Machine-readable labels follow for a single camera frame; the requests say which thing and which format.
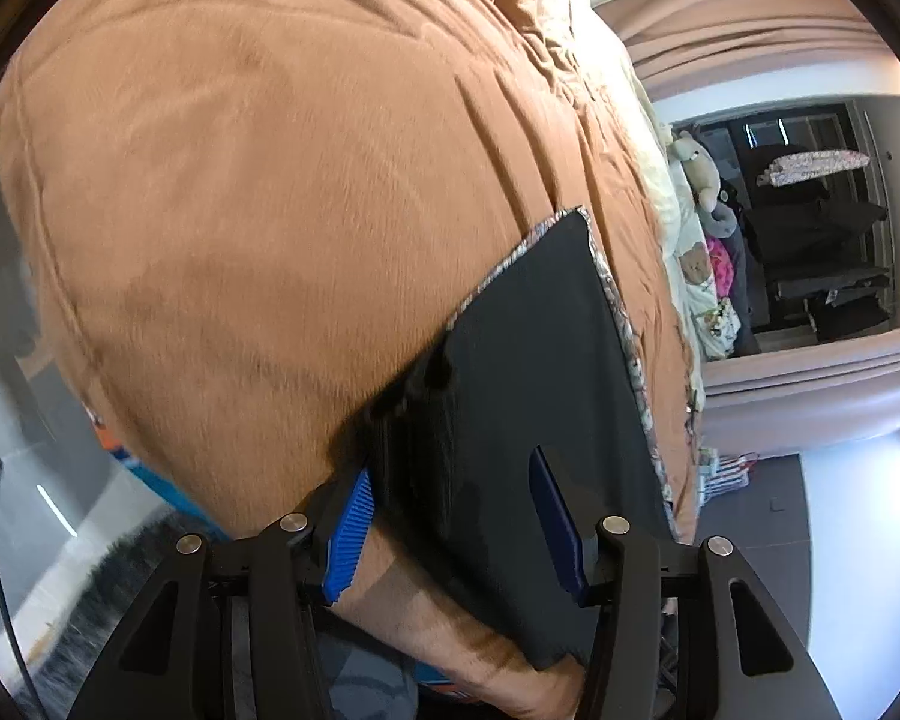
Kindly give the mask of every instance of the silver bolt head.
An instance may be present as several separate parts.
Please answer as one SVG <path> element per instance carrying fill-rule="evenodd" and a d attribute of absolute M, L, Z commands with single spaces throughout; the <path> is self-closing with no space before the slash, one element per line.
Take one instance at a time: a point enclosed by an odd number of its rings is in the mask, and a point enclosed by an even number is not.
<path fill-rule="evenodd" d="M 200 547 L 203 546 L 203 539 L 196 533 L 187 533 L 186 536 L 180 536 L 176 543 L 176 550 L 181 555 L 193 555 Z"/>
<path fill-rule="evenodd" d="M 300 512 L 284 514 L 280 517 L 280 529 L 287 533 L 299 533 L 307 527 L 307 515 Z"/>
<path fill-rule="evenodd" d="M 624 517 L 617 517 L 616 514 L 613 517 L 604 517 L 601 524 L 607 533 L 613 533 L 615 536 L 623 536 L 629 531 L 629 522 Z"/>
<path fill-rule="evenodd" d="M 708 538 L 706 548 L 714 555 L 719 555 L 720 557 L 726 557 L 733 552 L 733 544 L 730 543 L 730 539 L 723 536 L 711 536 L 711 538 Z"/>

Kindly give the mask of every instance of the gray floor tile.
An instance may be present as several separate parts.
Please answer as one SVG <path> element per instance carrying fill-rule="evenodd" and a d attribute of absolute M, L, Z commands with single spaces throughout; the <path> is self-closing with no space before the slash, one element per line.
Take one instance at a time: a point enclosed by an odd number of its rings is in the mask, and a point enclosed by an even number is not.
<path fill-rule="evenodd" d="M 86 410 L 67 389 L 56 365 L 47 365 L 29 384 L 60 456 L 60 463 L 46 470 L 48 482 L 43 485 L 50 495 L 66 497 L 67 519 L 77 528 L 112 478 L 115 464 L 101 447 Z"/>
<path fill-rule="evenodd" d="M 810 634 L 810 542 L 752 547 L 743 553 L 805 646 Z"/>
<path fill-rule="evenodd" d="M 37 485 L 42 485 L 63 517 L 74 529 L 85 511 L 79 499 L 88 493 L 87 480 L 79 475 L 88 469 L 95 496 L 117 469 L 111 459 L 97 458 L 98 469 L 72 463 L 57 446 L 41 443 L 2 458 L 0 470 L 0 572 L 10 612 L 29 595 L 31 589 L 53 565 L 63 545 L 72 536 L 50 509 Z"/>
<path fill-rule="evenodd" d="M 697 540 L 717 535 L 743 547 L 808 541 L 799 456 L 761 460 L 751 471 L 749 487 L 709 501 L 701 511 Z"/>

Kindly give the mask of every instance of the plush toy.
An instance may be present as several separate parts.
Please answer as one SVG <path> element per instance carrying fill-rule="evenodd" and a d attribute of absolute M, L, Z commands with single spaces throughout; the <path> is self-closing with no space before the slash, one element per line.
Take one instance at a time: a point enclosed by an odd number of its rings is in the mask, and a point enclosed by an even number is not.
<path fill-rule="evenodd" d="M 704 233 L 713 238 L 729 238 L 737 228 L 736 215 L 730 208 L 727 208 L 727 204 L 724 202 L 726 199 L 727 193 L 721 191 L 720 199 L 714 203 L 711 213 L 703 210 L 703 206 L 697 206 L 697 218 L 700 220 L 700 226 Z"/>
<path fill-rule="evenodd" d="M 670 144 L 670 150 L 682 163 L 687 181 L 697 195 L 697 202 L 703 210 L 712 214 L 720 194 L 720 170 L 717 170 L 713 157 L 685 130 Z"/>

